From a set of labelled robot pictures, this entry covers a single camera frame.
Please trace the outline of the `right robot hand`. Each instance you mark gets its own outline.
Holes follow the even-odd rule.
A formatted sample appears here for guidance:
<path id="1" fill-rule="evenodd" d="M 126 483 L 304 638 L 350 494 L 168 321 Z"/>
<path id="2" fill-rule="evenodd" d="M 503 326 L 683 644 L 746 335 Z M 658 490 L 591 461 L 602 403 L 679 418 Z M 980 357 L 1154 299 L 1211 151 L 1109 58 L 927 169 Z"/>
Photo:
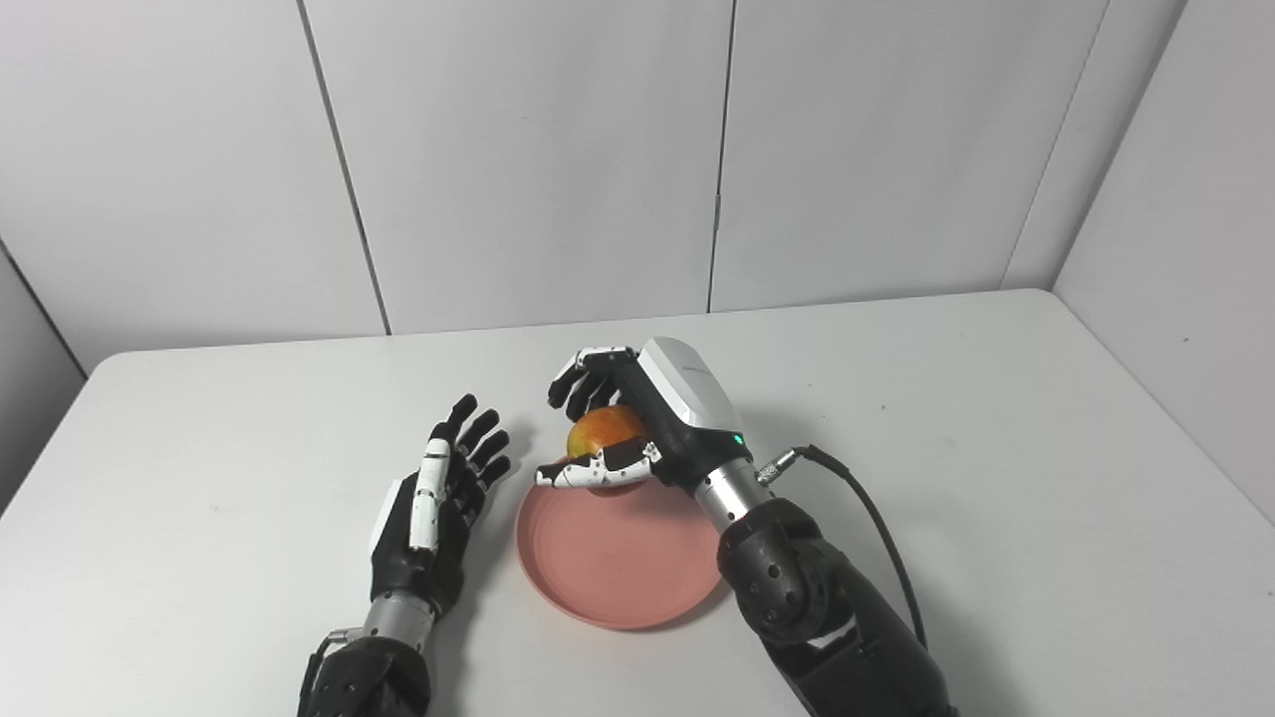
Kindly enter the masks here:
<path id="1" fill-rule="evenodd" d="M 646 478 L 691 492 L 713 471 L 751 461 L 742 418 L 690 344 L 652 337 L 641 350 L 586 347 L 548 387 L 548 403 L 579 422 L 609 399 L 638 415 L 643 439 L 611 440 L 583 457 L 541 466 L 542 487 L 618 487 Z"/>

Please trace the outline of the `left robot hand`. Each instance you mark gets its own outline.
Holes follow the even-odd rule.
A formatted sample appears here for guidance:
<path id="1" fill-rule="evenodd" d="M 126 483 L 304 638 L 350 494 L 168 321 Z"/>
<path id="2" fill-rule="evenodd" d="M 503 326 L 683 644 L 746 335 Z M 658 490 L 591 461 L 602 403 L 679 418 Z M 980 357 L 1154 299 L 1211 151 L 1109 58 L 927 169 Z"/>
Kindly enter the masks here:
<path id="1" fill-rule="evenodd" d="M 495 485 L 513 463 L 496 410 L 468 393 L 428 434 L 419 466 L 388 490 L 371 546 L 371 598 L 409 595 L 442 617 L 460 598 L 465 549 Z"/>

